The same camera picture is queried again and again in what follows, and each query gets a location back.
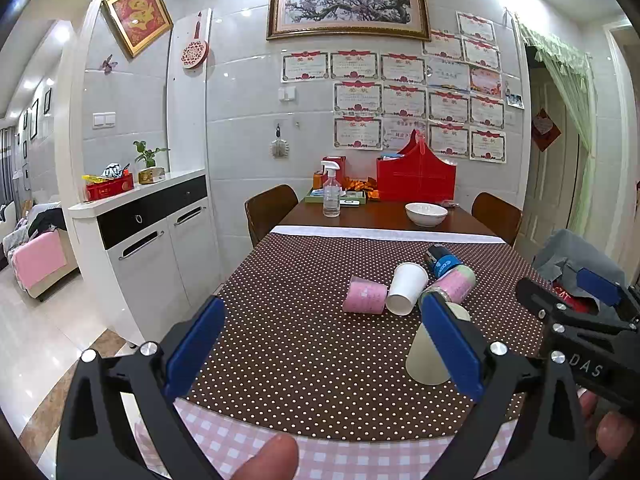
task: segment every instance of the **beige door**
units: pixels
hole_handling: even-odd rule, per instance
[[[545,68],[530,70],[531,111],[544,108],[562,135],[544,151],[531,140],[529,179],[515,249],[531,262],[553,231],[567,227],[578,191],[578,132]]]

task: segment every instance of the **clear plastic bottle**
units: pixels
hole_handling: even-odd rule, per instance
[[[324,216],[334,218],[340,216],[340,193],[342,192],[342,187],[335,177],[335,170],[339,170],[340,166],[332,160],[323,160],[322,166],[324,167],[324,173],[328,175],[322,186],[322,213]]]

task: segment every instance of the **cabinet countertop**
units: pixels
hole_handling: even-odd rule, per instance
[[[161,189],[181,184],[192,178],[203,176],[204,170],[191,170],[191,171],[174,171],[167,173],[164,180],[155,184],[145,184],[141,186],[138,183],[134,184],[134,188],[130,191],[120,193],[118,195],[103,198],[101,200],[95,200],[94,202],[83,202],[71,206],[68,211],[73,218],[96,218],[97,216],[116,209],[126,203],[133,202],[143,196],[150,195]]]

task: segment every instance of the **door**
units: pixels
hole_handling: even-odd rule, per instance
[[[530,70],[531,111],[544,108],[562,135],[544,151],[531,140],[529,179],[515,249],[529,262],[556,229],[567,227],[576,191],[580,139],[546,68]]]
[[[192,308],[200,308],[220,284],[209,199],[203,198],[167,218],[175,259]]]
[[[190,310],[166,218],[107,253],[142,336],[146,341],[159,342]]]

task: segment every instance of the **red box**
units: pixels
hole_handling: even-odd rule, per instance
[[[395,160],[376,161],[380,200],[396,202],[431,202],[453,200],[456,167],[442,162],[426,145],[424,136],[411,140]]]
[[[86,193],[89,202],[93,202],[94,200],[118,195],[131,189],[133,189],[133,174],[129,173],[128,175],[114,178],[107,182],[101,182],[100,184],[88,184],[86,186]]]
[[[335,170],[335,177],[337,179],[338,182],[340,182],[340,185],[342,186],[342,188],[344,189],[345,186],[345,177],[347,176],[347,157],[344,155],[341,156],[326,156],[325,158],[323,158],[322,160],[332,160],[334,162],[338,163],[338,166],[340,166],[340,170]],[[324,185],[324,182],[327,180],[327,175],[324,174],[322,176],[322,184]]]

